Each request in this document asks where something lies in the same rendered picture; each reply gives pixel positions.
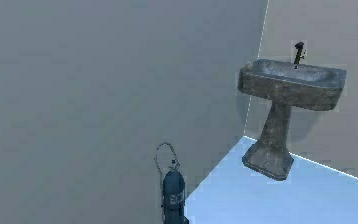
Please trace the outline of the black sink tap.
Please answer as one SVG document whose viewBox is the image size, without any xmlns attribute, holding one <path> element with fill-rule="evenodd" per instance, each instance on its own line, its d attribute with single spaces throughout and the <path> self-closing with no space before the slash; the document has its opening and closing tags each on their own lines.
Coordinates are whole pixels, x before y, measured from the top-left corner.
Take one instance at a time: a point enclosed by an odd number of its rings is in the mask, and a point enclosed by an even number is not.
<svg viewBox="0 0 358 224">
<path fill-rule="evenodd" d="M 300 61 L 304 58 L 304 56 L 302 55 L 304 49 L 304 43 L 303 42 L 296 43 L 295 48 L 296 48 L 296 55 L 294 60 L 294 68 L 297 69 L 298 65 L 300 64 Z"/>
</svg>

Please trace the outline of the grey stone pedestal sink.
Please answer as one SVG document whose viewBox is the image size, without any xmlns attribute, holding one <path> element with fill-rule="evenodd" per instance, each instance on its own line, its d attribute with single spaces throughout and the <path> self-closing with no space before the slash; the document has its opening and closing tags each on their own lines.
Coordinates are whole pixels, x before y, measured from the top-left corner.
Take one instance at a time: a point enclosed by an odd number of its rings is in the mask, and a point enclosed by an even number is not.
<svg viewBox="0 0 358 224">
<path fill-rule="evenodd" d="M 243 164 L 273 180 L 286 180 L 294 162 L 286 147 L 292 109 L 333 110 L 346 75 L 343 69 L 269 59 L 246 64 L 239 72 L 237 89 L 269 100 L 271 108 L 259 139 L 242 157 Z"/>
</svg>

